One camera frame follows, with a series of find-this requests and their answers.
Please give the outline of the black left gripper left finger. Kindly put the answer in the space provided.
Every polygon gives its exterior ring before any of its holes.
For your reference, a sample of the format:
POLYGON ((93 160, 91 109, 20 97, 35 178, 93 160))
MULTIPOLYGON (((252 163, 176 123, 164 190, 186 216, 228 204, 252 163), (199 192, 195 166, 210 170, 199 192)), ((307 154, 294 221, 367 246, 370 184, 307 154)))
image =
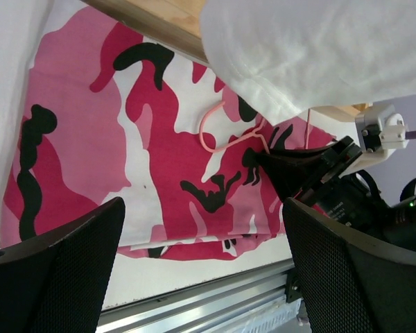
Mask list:
POLYGON ((124 218, 117 197, 0 249, 0 332, 95 332, 124 218))

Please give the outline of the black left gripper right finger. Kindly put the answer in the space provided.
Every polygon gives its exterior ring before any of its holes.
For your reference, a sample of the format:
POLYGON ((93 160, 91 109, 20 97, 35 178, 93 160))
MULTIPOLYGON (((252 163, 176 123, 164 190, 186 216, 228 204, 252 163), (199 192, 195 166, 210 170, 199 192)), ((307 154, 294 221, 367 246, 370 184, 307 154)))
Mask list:
POLYGON ((293 198, 283 220, 313 332, 416 332, 416 252, 293 198))

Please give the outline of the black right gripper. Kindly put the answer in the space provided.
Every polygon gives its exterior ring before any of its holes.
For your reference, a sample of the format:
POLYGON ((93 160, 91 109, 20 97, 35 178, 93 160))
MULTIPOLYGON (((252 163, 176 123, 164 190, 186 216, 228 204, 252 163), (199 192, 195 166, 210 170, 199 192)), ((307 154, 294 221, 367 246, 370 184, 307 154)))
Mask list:
POLYGON ((389 206, 367 171, 344 175, 360 156, 360 147, 345 137, 323 148, 272 149, 256 154, 256 161, 281 201, 318 207, 343 225, 416 252, 416 178, 389 206))

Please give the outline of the pink wire clothes hanger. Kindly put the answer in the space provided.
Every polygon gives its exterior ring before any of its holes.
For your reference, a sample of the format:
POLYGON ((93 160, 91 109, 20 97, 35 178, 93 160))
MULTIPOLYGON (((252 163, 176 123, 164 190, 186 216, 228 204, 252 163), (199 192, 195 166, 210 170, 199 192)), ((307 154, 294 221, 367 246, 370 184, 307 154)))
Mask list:
POLYGON ((253 116, 251 124, 243 127, 235 125, 227 119, 226 115, 216 118, 205 130, 208 118, 213 113, 224 111, 225 102, 203 103, 196 107, 187 108, 189 116, 193 117, 190 125, 192 134, 188 140, 188 151, 193 155, 201 155, 210 158, 214 153, 220 153, 233 145, 263 149, 282 149, 285 143, 294 149, 305 149, 309 146, 309 139, 313 126, 309 120, 302 121, 299 118, 291 119, 281 126, 271 126, 262 116, 253 116))

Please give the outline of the pink camouflage trousers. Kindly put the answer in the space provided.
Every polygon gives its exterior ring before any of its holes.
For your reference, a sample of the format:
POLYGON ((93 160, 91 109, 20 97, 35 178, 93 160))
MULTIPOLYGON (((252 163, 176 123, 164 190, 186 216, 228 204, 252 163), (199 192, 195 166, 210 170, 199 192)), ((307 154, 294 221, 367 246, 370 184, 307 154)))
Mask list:
POLYGON ((4 193, 0 246, 56 229, 122 197, 119 252, 132 258, 233 260, 283 234, 281 201, 233 145, 188 151, 187 108, 224 101, 259 115, 212 70, 80 1, 55 1, 29 65, 21 131, 4 193))

